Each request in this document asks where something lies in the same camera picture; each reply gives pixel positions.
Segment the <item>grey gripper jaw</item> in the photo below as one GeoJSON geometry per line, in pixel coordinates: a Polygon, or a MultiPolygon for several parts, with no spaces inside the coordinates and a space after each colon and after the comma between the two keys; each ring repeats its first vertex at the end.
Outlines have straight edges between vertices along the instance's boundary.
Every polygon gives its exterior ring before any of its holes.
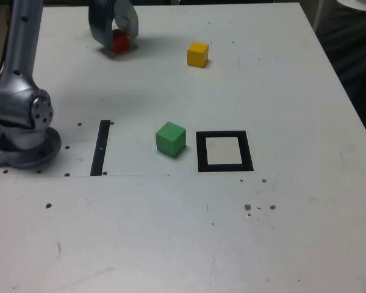
{"type": "Polygon", "coordinates": [[[92,0],[88,5],[88,23],[92,37],[105,48],[110,48],[113,44],[114,3],[114,0],[92,0]]]}
{"type": "Polygon", "coordinates": [[[126,33],[129,38],[137,38],[138,15],[130,0],[115,0],[113,9],[117,28],[126,33]]]}

